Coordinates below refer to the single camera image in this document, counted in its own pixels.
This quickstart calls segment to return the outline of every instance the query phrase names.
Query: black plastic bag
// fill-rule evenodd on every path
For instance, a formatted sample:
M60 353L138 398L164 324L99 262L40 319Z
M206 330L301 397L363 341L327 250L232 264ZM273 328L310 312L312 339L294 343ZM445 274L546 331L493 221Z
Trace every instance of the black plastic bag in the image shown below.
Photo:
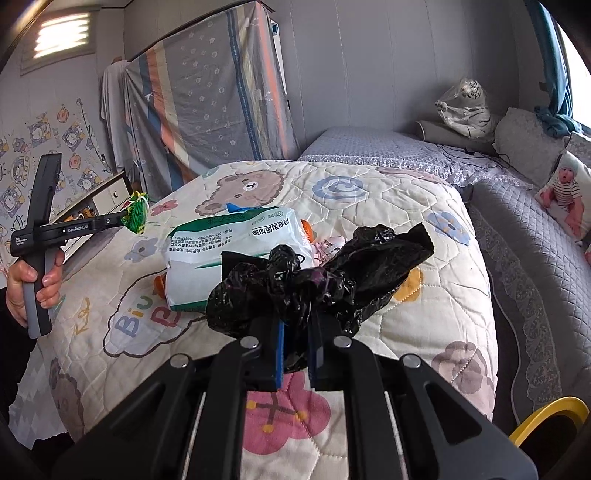
M401 235L384 225L360 227L323 267L303 270L286 245L275 247L268 260L224 252L224 278L207 301L207 324L240 338L257 316L282 319L285 371L296 371L306 366L307 322L313 309L332 314L345 333L354 335L433 251L420 223Z

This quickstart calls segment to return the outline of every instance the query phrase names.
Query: gray sofa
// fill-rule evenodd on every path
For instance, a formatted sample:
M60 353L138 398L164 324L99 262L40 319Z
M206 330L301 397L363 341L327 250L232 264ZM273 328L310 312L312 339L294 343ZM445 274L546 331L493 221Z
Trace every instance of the gray sofa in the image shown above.
M507 183L477 183L470 217L496 311L511 325L498 327L499 364L511 354L504 348L510 345L503 338L507 331L517 345L511 387L515 418L521 422L566 395L591 406L591 267L583 250L533 192Z

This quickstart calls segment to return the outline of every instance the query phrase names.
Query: cartoon wallpaper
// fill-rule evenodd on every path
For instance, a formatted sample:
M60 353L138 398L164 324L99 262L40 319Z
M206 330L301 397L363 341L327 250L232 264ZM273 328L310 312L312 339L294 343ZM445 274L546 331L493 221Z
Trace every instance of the cartoon wallpaper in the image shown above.
M15 261L10 236L27 224L35 173L47 153L61 153L52 219L113 175L101 159L81 99L55 105L0 132L0 260L6 267Z

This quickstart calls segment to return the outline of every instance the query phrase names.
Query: gray handle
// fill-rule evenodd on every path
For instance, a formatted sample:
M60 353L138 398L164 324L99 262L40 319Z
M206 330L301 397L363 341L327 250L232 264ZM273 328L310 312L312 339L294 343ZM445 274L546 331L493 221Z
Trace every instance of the gray handle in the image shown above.
M41 254L26 255L23 260L37 270L37 280L33 283L23 283L22 293L27 312L29 338L39 338L51 332L52 314L37 301L37 292L43 289L41 281L56 262L58 248L50 248Z

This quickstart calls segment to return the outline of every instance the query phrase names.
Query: silver screw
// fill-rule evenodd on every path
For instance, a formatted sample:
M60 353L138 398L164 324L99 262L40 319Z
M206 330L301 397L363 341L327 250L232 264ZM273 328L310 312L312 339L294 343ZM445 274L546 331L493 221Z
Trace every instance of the silver screw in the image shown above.
M178 353L170 359L170 366L173 368L185 368L189 364L189 357L184 353Z
M258 347L258 338L253 336L243 337L242 340L240 340L240 345L242 348L256 348Z
M418 368L421 366L421 359L411 353L409 355L404 355L402 363L408 368Z
M351 339L345 335L339 335L333 338L333 343L339 348L349 348L353 344Z

